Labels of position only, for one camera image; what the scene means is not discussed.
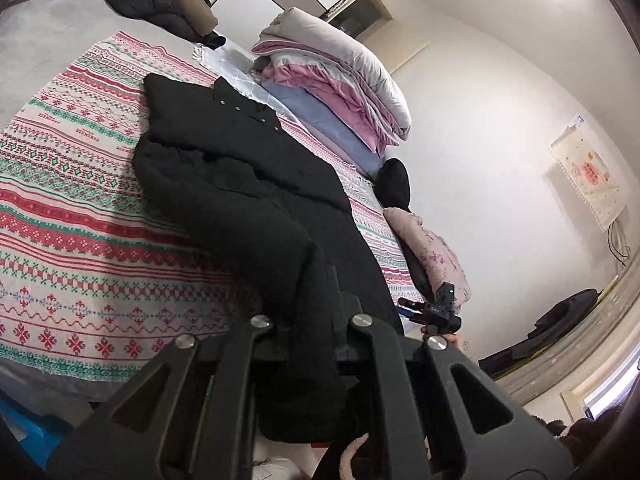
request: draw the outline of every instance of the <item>striped blanket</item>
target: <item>striped blanket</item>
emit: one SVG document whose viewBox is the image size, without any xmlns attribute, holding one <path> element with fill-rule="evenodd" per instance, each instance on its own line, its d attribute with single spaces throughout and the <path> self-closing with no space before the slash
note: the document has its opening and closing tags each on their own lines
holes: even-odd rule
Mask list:
<svg viewBox="0 0 640 480">
<path fill-rule="evenodd" d="M 142 79 L 210 85 L 216 75 L 120 32 L 24 105 L 0 136 L 0 357 L 86 380 L 125 381 L 184 332 L 223 332 L 260 309 L 142 199 L 130 158 L 147 128 Z M 417 299 L 369 182 L 301 125 L 327 160 L 394 299 Z"/>
</svg>

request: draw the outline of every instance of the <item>black garment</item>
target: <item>black garment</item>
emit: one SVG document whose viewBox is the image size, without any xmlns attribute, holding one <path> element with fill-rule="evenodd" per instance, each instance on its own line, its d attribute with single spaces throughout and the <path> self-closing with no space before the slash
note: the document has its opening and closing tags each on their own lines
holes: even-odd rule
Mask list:
<svg viewBox="0 0 640 480">
<path fill-rule="evenodd" d="M 216 49 L 226 42 L 226 38 L 210 32 L 204 38 L 185 19 L 178 0 L 105 0 L 113 10 L 126 18 L 146 20 L 179 38 L 193 43 L 203 43 Z"/>
<path fill-rule="evenodd" d="M 598 291 L 588 288 L 562 300 L 536 321 L 536 329 L 529 332 L 524 341 L 480 359 L 479 366 L 492 378 L 499 376 L 571 332 L 593 310 L 597 299 Z"/>
<path fill-rule="evenodd" d="M 206 88 L 150 74 L 144 86 L 150 126 L 133 167 L 146 197 L 256 286 L 265 313 L 291 325 L 289 361 L 262 385 L 262 431 L 273 440 L 331 440 L 344 388 L 327 265 L 364 312 L 402 333 L 334 168 L 222 77 Z"/>
<path fill-rule="evenodd" d="M 409 211 L 411 200 L 411 190 L 409 188 L 409 174 L 404 164 L 397 158 L 390 158 L 380 168 L 373 183 L 373 193 L 382 204 L 382 207 L 398 207 Z M 433 303 L 435 297 L 429 282 L 429 277 L 418 257 L 404 243 L 400 237 L 396 237 L 402 254 L 409 268 L 409 274 L 414 282 L 415 288 L 424 296 L 424 299 Z"/>
</svg>

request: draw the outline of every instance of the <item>floral pillow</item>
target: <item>floral pillow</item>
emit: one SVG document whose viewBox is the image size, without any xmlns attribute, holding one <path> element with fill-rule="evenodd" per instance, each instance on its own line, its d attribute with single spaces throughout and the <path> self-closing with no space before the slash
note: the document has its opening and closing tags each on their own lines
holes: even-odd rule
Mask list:
<svg viewBox="0 0 640 480">
<path fill-rule="evenodd" d="M 420 260 L 424 267 L 433 293 L 443 282 L 455 286 L 456 307 L 471 297 L 471 289 L 457 256 L 449 249 L 447 243 L 431 231 L 422 227 L 422 218 L 397 207 L 384 211 L 385 219 Z"/>
</svg>

